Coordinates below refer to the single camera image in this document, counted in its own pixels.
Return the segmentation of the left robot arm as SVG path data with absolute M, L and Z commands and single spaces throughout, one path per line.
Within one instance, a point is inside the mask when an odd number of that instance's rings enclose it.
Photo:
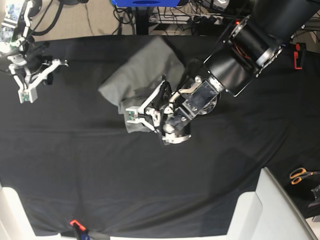
M 211 113 L 222 92 L 238 96 L 319 8 L 317 0 L 256 1 L 251 14 L 230 24 L 220 49 L 197 69 L 185 70 L 176 89 L 163 76 L 141 105 L 128 107 L 127 123 L 146 127 L 165 145 L 187 141 L 191 121 Z

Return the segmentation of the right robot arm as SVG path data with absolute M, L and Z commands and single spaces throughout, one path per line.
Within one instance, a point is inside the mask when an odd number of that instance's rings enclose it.
M 0 56 L 10 61 L 8 72 L 19 87 L 17 94 L 22 104 L 34 103 L 38 85 L 51 85 L 53 71 L 69 65 L 66 59 L 43 55 L 50 46 L 48 41 L 35 45 L 32 18 L 41 7 L 41 0 L 7 0 L 0 24 Z

